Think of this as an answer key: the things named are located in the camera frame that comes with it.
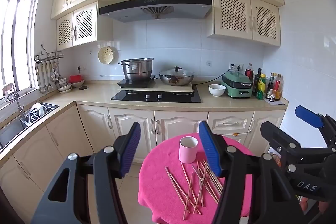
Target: power outlet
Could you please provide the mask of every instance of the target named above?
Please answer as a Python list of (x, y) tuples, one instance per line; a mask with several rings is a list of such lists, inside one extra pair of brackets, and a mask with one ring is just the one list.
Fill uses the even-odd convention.
[(229, 69), (232, 67), (232, 65), (231, 64), (233, 64), (234, 66), (233, 66), (233, 68), (231, 69), (231, 71), (238, 71), (238, 66), (240, 67), (240, 70), (239, 70), (239, 72), (243, 72), (243, 69), (244, 69), (244, 64), (241, 64), (241, 63), (234, 63), (234, 62), (230, 62), (229, 63)]

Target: round table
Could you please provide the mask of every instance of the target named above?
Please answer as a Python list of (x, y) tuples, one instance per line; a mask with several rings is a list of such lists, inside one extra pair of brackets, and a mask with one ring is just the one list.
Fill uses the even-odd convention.
[[(185, 134), (166, 140), (155, 147), (145, 158), (140, 173), (139, 173), (139, 193), (138, 202), (142, 206), (146, 206), (152, 210), (152, 221), (155, 223), (163, 224), (210, 224), (217, 204), (203, 188), (204, 207), (198, 206), (202, 215), (192, 213), (191, 205), (188, 205), (191, 214), (186, 213), (186, 219), (183, 221), (182, 216), (184, 212), (184, 206), (179, 199), (168, 175), (165, 170), (165, 166), (168, 167), (169, 172), (175, 177), (181, 188), (185, 193), (188, 192), (188, 183), (185, 179), (185, 175), (182, 170), (181, 163), (179, 161), (179, 141), (182, 137), (193, 136), (198, 140), (198, 150), (196, 160), (193, 166), (197, 170), (197, 161), (206, 160), (206, 156), (203, 150), (203, 146), (198, 133)], [(233, 145), (241, 152), (247, 155), (253, 155), (250, 150), (245, 146), (238, 143), (235, 140), (224, 137), (228, 145)], [(184, 164), (186, 173), (191, 178), (193, 168), (191, 164)], [(192, 187), (197, 198), (199, 192), (199, 183), (196, 174), (194, 174)], [(245, 193), (243, 208), (241, 210), (241, 216), (248, 216), (251, 204), (252, 193), (252, 175), (246, 176)]]

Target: stainless steel pot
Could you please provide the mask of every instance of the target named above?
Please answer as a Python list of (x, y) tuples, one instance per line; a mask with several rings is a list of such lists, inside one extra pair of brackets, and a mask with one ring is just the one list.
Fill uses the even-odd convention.
[(152, 75), (152, 61), (154, 58), (136, 58), (120, 61), (125, 78), (131, 81), (147, 80)]
[(161, 81), (167, 85), (187, 85), (194, 79), (195, 73), (175, 67), (171, 70), (161, 71), (159, 75)]

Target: pink cup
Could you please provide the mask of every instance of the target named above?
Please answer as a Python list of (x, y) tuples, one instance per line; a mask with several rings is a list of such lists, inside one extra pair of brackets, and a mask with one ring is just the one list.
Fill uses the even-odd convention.
[(180, 140), (179, 156), (181, 162), (190, 164), (196, 159), (198, 140), (194, 137), (183, 137)]

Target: green electric grill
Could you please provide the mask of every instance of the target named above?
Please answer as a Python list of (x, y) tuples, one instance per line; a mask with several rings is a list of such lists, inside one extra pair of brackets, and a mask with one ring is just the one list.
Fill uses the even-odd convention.
[(237, 71), (227, 71), (222, 74), (221, 84), (226, 87), (225, 93), (232, 98), (250, 98), (253, 82)]

